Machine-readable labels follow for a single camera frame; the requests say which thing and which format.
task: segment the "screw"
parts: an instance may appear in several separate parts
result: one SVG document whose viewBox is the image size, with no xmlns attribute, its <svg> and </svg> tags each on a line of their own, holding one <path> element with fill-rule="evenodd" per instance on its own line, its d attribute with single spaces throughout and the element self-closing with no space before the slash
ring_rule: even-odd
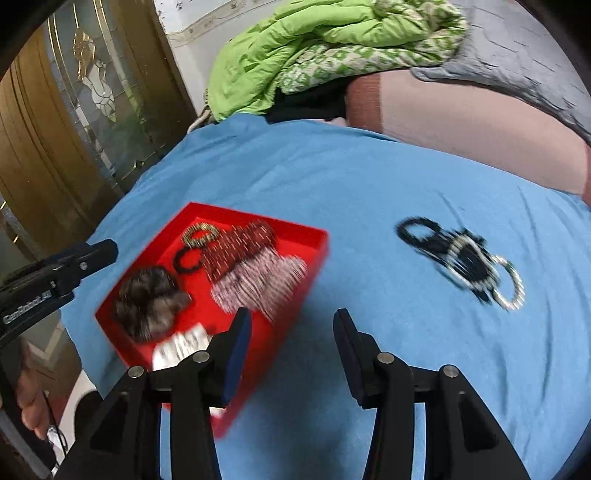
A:
<svg viewBox="0 0 591 480">
<path fill-rule="evenodd" d="M 443 373 L 449 378 L 456 378 L 460 374 L 460 371 L 454 365 L 446 365 L 443 367 Z"/>
<path fill-rule="evenodd" d="M 209 353 L 205 350 L 199 350 L 193 354 L 193 362 L 196 364 L 204 364 L 209 360 Z"/>
<path fill-rule="evenodd" d="M 127 370 L 127 374 L 131 378 L 139 378 L 144 374 L 144 371 L 144 367 L 136 365 L 135 367 L 131 367 L 129 370 Z"/>
<path fill-rule="evenodd" d="M 391 364 L 394 362 L 394 355 L 388 352 L 380 352 L 378 353 L 378 362 L 381 364 Z"/>
</svg>

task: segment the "black cord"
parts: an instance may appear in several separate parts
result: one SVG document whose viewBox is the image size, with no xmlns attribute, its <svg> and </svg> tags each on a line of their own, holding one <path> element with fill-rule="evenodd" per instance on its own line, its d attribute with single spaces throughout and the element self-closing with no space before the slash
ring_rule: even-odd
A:
<svg viewBox="0 0 591 480">
<path fill-rule="evenodd" d="M 45 404 L 47 405 L 47 408 L 49 409 L 50 426 L 53 426 L 57 432 L 57 437 L 60 439 L 61 451 L 64 452 L 64 457 L 65 457 L 66 454 L 68 453 L 68 449 L 66 448 L 63 440 L 61 439 L 61 430 L 60 430 L 59 426 L 57 425 L 56 416 L 53 414 L 53 409 L 51 408 L 51 405 L 49 404 L 49 400 L 47 398 L 47 395 L 45 395 L 44 391 L 42 391 L 41 393 L 43 393 L 43 398 L 45 398 Z"/>
<path fill-rule="evenodd" d="M 196 265 L 189 267 L 189 268 L 185 268 L 184 266 L 181 265 L 181 259 L 185 256 L 185 254 L 187 252 L 189 252 L 191 250 L 192 250 L 191 248 L 184 246 L 184 247 L 182 247 L 181 250 L 179 250 L 176 253 L 176 255 L 173 258 L 173 268 L 175 269 L 176 273 L 178 273 L 179 275 L 193 273 L 201 268 L 201 260 L 199 260 L 199 262 L 197 262 Z"/>
</svg>

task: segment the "white wall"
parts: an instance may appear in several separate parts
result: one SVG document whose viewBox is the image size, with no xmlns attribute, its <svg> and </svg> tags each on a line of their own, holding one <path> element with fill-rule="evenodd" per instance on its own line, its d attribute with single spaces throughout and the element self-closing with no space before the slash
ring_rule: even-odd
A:
<svg viewBox="0 0 591 480">
<path fill-rule="evenodd" d="M 218 52 L 285 0 L 154 0 L 195 110 Z"/>
</svg>

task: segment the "gray pillow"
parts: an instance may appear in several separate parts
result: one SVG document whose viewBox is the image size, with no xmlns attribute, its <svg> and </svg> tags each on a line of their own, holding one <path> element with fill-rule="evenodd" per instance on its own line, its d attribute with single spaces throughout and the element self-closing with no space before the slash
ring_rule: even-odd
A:
<svg viewBox="0 0 591 480">
<path fill-rule="evenodd" d="M 488 85 L 555 116 L 591 144 L 591 97 L 546 28 L 516 0 L 452 0 L 470 28 L 456 56 L 414 67 L 426 82 Z"/>
</svg>

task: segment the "pink pillow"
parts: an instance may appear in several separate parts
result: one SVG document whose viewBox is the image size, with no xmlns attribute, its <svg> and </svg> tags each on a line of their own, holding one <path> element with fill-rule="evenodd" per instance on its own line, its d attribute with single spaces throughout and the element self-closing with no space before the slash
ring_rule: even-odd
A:
<svg viewBox="0 0 591 480">
<path fill-rule="evenodd" d="M 351 127 L 485 163 L 591 204 L 589 146 L 554 117 L 508 95 L 393 70 L 349 85 L 347 119 Z"/>
</svg>

